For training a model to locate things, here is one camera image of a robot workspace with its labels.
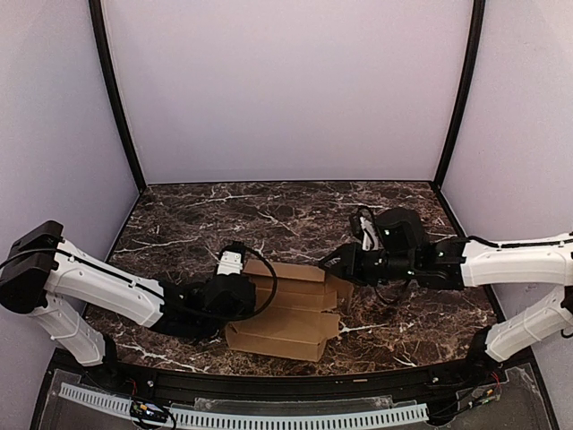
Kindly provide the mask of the brown cardboard paper box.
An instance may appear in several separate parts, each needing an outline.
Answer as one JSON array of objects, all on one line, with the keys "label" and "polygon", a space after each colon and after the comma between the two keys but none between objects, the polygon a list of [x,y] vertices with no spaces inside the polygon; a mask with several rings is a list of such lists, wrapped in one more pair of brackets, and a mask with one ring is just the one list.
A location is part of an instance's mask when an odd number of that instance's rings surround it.
[{"label": "brown cardboard paper box", "polygon": [[230,349],[253,354],[317,362],[328,340],[338,336],[342,302],[354,285],[310,265],[277,262],[278,290],[259,315],[226,327]]}]

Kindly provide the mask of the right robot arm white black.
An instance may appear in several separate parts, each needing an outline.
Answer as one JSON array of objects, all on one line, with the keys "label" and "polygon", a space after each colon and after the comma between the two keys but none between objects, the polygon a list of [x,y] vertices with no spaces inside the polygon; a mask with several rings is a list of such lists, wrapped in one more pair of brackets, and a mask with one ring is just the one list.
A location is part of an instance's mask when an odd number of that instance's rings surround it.
[{"label": "right robot arm white black", "polygon": [[555,333],[572,335],[572,235],[492,242],[477,236],[429,240],[414,210],[398,207],[379,215],[361,206],[349,218],[355,237],[323,257],[328,274],[356,286],[378,287],[414,280],[435,290],[492,284],[542,283],[553,290],[505,322],[479,330],[466,360],[494,368]]}]

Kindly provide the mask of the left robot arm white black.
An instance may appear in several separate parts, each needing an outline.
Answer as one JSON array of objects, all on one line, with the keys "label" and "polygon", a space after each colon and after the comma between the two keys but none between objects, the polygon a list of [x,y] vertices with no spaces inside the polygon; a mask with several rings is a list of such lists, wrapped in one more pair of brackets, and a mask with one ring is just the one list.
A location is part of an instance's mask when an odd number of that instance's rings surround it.
[{"label": "left robot arm white black", "polygon": [[255,314],[256,287],[243,274],[245,249],[219,255],[211,279],[178,286],[106,264],[63,238],[49,220],[16,240],[1,264],[1,305],[25,314],[84,367],[115,361],[115,343],[68,303],[73,297],[120,314],[150,331],[200,341]]}]

